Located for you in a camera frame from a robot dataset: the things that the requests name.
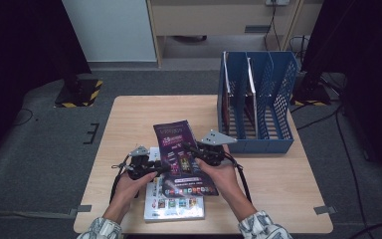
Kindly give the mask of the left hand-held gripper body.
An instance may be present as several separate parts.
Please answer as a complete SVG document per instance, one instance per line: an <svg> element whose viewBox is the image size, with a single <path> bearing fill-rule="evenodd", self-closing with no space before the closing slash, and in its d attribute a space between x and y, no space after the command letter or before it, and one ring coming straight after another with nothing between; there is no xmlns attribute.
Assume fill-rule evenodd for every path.
<svg viewBox="0 0 382 239"><path fill-rule="evenodd" d="M131 157L131 161L126 167L126 171L132 180L161 170L162 163L158 159L150 160L149 150L143 145L132 150L128 155Z"/></svg>

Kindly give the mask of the person's right hand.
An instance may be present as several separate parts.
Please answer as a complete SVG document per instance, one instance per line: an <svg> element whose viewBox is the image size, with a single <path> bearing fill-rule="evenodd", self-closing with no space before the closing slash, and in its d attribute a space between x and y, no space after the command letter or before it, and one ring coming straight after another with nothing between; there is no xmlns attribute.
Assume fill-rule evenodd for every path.
<svg viewBox="0 0 382 239"><path fill-rule="evenodd" d="M200 158L196 158L196 162L211 177L218 191L228 203L241 204L247 200L239 186L236 170L232 164L211 166Z"/></svg>

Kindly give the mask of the black floor tape mark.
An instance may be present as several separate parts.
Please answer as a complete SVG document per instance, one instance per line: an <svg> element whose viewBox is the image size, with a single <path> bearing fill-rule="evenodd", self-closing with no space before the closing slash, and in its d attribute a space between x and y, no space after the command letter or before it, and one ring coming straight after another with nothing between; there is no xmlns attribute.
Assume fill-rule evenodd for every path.
<svg viewBox="0 0 382 239"><path fill-rule="evenodd" d="M93 144L96 139L96 134L99 129L99 123L98 122L92 122L91 123L91 129L86 132L86 136L88 137L84 144Z"/></svg>

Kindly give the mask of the white cabinet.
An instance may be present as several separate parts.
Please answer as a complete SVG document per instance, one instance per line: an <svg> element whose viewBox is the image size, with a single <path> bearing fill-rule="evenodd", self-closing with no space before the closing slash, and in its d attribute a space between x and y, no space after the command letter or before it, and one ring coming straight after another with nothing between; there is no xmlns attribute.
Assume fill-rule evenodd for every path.
<svg viewBox="0 0 382 239"><path fill-rule="evenodd" d="M89 62L155 62L146 0L62 0Z"/></svg>

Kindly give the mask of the person's left hand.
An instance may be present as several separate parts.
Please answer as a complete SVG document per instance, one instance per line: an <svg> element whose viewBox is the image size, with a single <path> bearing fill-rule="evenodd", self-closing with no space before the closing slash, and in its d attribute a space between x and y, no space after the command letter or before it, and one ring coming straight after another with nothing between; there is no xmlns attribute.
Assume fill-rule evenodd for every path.
<svg viewBox="0 0 382 239"><path fill-rule="evenodd" d="M131 202L138 191L142 187L145 187L155 176L156 172L150 172L139 179L131 179L126 172L123 173L111 201L115 205L115 208L121 214L125 214L129 210Z"/></svg>

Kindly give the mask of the light wooden desk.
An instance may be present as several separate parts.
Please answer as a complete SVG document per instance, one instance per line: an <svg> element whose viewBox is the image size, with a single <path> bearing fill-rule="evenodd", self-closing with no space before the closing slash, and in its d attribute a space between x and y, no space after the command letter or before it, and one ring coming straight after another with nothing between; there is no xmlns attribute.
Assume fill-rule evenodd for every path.
<svg viewBox="0 0 382 239"><path fill-rule="evenodd" d="M156 63L172 36L264 35L270 50L284 50L290 39L309 35L324 0L290 0L266 6L266 0L146 0Z"/></svg>

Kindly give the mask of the black and red magazine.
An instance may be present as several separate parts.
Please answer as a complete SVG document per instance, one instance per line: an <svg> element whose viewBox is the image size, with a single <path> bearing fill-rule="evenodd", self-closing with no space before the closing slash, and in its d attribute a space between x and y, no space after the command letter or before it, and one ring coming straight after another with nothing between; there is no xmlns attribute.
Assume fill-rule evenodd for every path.
<svg viewBox="0 0 382 239"><path fill-rule="evenodd" d="M227 52L223 53L223 73L224 73L224 95L223 95L223 120L225 125L225 133L229 134L230 131L230 106L229 106L229 93L230 93L230 86L229 86L229 75L228 75L228 68L227 68Z"/></svg>

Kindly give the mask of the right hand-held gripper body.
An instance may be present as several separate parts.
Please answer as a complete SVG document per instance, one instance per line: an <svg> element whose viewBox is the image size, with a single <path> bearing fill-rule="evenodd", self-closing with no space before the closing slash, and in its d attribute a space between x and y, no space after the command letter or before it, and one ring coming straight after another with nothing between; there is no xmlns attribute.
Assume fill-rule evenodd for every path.
<svg viewBox="0 0 382 239"><path fill-rule="evenodd" d="M221 165L224 160L235 164L236 160L224 149L224 145L236 142L235 138L211 129L197 142L198 157L211 166Z"/></svg>

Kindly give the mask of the blue file rack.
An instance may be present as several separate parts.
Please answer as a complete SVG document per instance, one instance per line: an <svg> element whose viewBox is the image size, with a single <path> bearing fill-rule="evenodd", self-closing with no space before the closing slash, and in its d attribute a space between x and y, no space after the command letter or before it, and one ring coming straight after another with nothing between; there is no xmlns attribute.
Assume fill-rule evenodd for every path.
<svg viewBox="0 0 382 239"><path fill-rule="evenodd" d="M252 59L257 95L258 137L246 113L248 62ZM293 143L287 111L297 74L297 62L287 51L227 52L229 75L230 131L237 140L234 153L286 153ZM223 120L224 73L221 58L218 87L218 131L225 133Z"/></svg>

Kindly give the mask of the grey tape piece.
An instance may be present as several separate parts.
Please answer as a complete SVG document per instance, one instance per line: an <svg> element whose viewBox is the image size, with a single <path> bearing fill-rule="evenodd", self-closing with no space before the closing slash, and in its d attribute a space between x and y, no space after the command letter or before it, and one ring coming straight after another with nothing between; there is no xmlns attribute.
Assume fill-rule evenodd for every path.
<svg viewBox="0 0 382 239"><path fill-rule="evenodd" d="M90 212L92 207L90 205L79 205L77 208L72 208L69 211L70 216L76 217L79 212Z"/></svg>
<svg viewBox="0 0 382 239"><path fill-rule="evenodd" d="M337 212L336 208L334 206L317 206L313 208L316 215L320 214L334 214Z"/></svg>

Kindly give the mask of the thick white book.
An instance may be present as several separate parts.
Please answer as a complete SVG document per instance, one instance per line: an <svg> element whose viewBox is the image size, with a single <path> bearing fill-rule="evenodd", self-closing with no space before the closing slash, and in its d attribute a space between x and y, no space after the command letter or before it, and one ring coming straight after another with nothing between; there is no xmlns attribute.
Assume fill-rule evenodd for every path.
<svg viewBox="0 0 382 239"><path fill-rule="evenodd" d="M204 198L197 184L202 172L193 159L170 159L171 173L162 173L146 185L144 221L161 222L205 218Z"/></svg>

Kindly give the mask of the grey floor strip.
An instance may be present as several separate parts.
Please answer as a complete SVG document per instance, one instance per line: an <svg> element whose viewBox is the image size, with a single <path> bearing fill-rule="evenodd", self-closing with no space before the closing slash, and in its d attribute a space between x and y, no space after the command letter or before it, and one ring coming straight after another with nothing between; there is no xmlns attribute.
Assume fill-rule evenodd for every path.
<svg viewBox="0 0 382 239"><path fill-rule="evenodd" d="M23 211L0 211L0 217L23 217L40 219L75 219L76 213L53 213L53 212L23 212Z"/></svg>

